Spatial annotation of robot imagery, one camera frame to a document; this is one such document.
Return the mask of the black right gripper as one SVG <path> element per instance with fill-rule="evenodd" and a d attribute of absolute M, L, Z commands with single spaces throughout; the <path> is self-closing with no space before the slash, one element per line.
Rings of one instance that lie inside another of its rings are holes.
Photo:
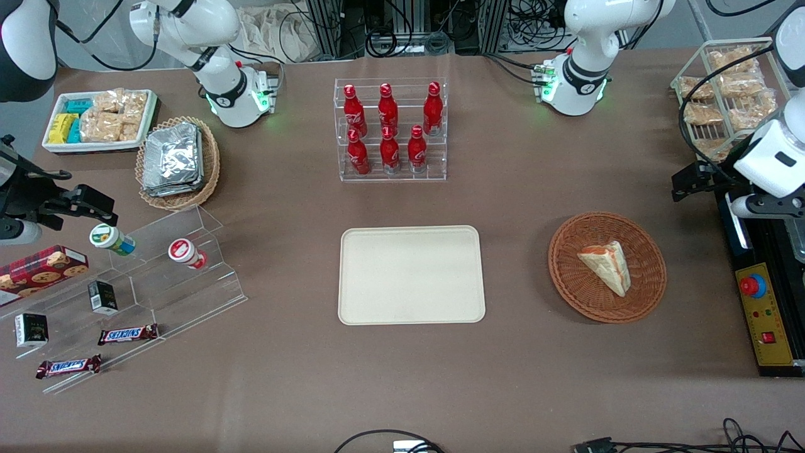
<path fill-rule="evenodd" d="M 2 220 L 28 219 L 33 215 L 41 227 L 51 230 L 62 230 L 64 219 L 58 215 L 71 217 L 94 218 L 116 227 L 118 215 L 113 212 L 115 200 L 88 184 L 75 187 L 75 211 L 72 210 L 62 195 L 67 190 L 58 186 L 3 186 L 1 189 Z M 47 203 L 54 203 L 53 212 L 40 213 L 40 208 Z"/>

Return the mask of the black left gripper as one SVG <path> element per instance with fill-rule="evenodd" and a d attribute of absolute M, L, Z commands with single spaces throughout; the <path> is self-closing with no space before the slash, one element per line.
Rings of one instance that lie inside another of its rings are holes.
<path fill-rule="evenodd" d="M 738 197 L 754 193 L 752 183 L 731 164 L 696 161 L 672 176 L 672 200 L 678 203 L 697 192 L 725 191 Z"/>

